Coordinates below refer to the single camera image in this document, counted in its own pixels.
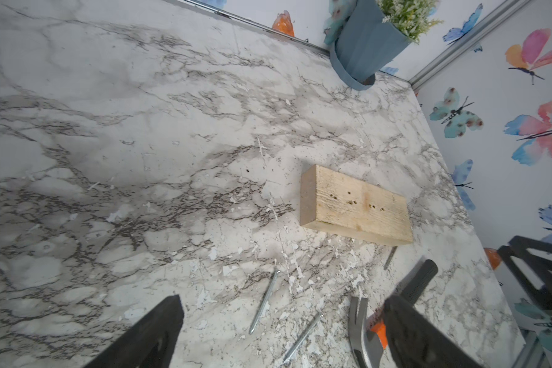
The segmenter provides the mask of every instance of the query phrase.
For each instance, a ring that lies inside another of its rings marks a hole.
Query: plant pot
[[[356,90],[373,85],[374,74],[411,42],[392,23],[383,23],[383,18],[376,0],[358,0],[339,38],[331,46],[333,69]]]

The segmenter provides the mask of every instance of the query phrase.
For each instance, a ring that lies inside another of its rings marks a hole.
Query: black rubber grip
[[[415,274],[415,277],[403,289],[401,297],[410,305],[414,305],[435,274],[437,274],[437,265],[432,260],[426,260]]]

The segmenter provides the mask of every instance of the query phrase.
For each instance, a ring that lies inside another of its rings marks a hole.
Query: wall
[[[211,5],[223,5],[222,9],[251,19],[257,23],[272,26],[277,15],[287,10],[293,21],[295,36],[310,43],[325,47],[323,26],[330,18],[329,9],[332,0],[282,0],[279,2],[266,0],[201,0]],[[449,47],[442,40],[451,28],[461,28],[479,4],[483,4],[478,21],[499,6],[503,0],[443,0],[438,3],[437,11],[432,18],[441,19],[443,24],[436,25],[427,35],[421,37],[419,45],[411,44],[387,67],[397,68],[397,71],[386,69],[399,78],[410,79],[422,70],[434,58]]]
[[[550,37],[537,59],[552,50],[552,0],[531,2],[484,38],[480,42],[482,51],[467,51],[423,85],[418,94],[421,109],[449,169],[454,170],[456,165],[469,159],[473,161],[465,182],[471,181],[469,186],[474,189],[464,189],[476,207],[469,210],[471,220],[487,248],[504,246],[515,235],[552,242],[552,230],[546,229],[552,229],[552,135],[539,138],[540,142],[532,145],[533,148],[539,143],[549,146],[541,158],[532,162],[531,154],[518,150],[528,140],[518,141],[523,136],[504,133],[506,129],[513,132],[514,125],[524,119],[518,117],[524,114],[537,119],[535,132],[549,128],[548,122],[552,123],[552,63],[534,70],[544,80],[536,77],[532,85],[529,74],[508,69],[513,66],[505,55],[511,46],[523,44],[533,31],[546,28],[551,29]],[[536,45],[540,34],[534,33]],[[526,59],[530,59],[531,44],[528,40],[523,48]],[[462,136],[446,138],[444,129],[448,122],[432,120],[437,118],[433,114],[434,106],[441,110],[439,101],[451,87],[460,94],[458,107],[469,97],[468,103],[473,104],[465,110],[479,117],[472,122],[481,121],[481,129],[467,128]],[[520,297],[516,299],[510,303],[512,309],[515,303],[519,304]]]

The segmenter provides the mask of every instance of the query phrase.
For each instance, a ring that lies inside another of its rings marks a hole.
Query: orange butterfly
[[[509,69],[521,70],[524,73],[528,73],[531,76],[532,85],[534,77],[544,80],[544,78],[536,75],[533,70],[552,63],[552,50],[537,59],[542,53],[544,46],[546,46],[551,33],[552,30],[550,28],[537,29],[527,36],[526,40],[523,41],[523,46],[513,45],[505,52],[505,60],[513,66],[513,68]]]

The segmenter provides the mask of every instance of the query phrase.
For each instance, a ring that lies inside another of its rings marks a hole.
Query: wooden block
[[[413,242],[405,197],[318,165],[301,177],[301,226],[388,246]]]

